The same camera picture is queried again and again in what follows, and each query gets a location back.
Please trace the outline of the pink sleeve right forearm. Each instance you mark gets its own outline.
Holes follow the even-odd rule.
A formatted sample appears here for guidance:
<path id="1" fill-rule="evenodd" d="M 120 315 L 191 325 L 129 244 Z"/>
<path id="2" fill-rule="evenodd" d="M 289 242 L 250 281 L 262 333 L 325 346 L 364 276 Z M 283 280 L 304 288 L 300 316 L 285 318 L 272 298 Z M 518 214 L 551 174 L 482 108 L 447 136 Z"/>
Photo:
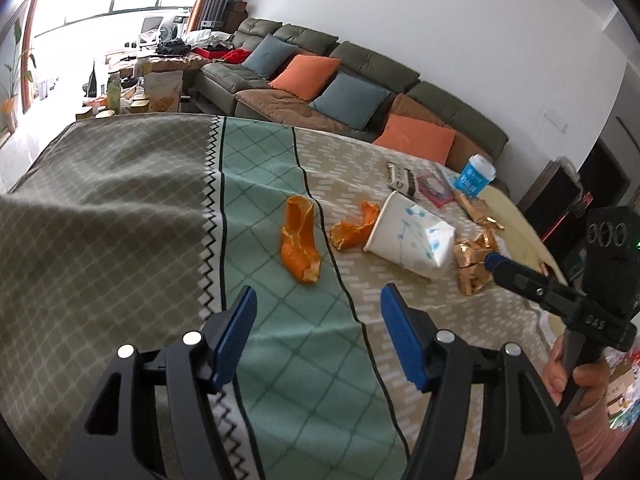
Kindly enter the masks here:
<path id="1" fill-rule="evenodd" d="M 594 479 L 611 458 L 610 426 L 604 398 L 572 416 L 566 425 L 574 445 L 582 478 Z"/>

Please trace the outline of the person's right hand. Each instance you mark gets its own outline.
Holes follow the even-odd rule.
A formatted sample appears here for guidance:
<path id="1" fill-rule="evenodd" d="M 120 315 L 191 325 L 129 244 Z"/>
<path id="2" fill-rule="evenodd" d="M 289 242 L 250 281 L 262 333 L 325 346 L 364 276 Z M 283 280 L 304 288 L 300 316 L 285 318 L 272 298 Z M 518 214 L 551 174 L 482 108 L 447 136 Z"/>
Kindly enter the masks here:
<path id="1" fill-rule="evenodd" d="M 541 380 L 547 388 L 555 405 L 562 399 L 563 392 L 568 382 L 567 371 L 562 365 L 564 336 L 556 338 L 548 361 L 541 372 Z M 585 411 L 596 405 L 606 395 L 611 369 L 606 359 L 601 356 L 595 363 L 584 364 L 572 371 L 576 385 L 584 389 L 582 398 L 577 404 L 578 411 Z"/>

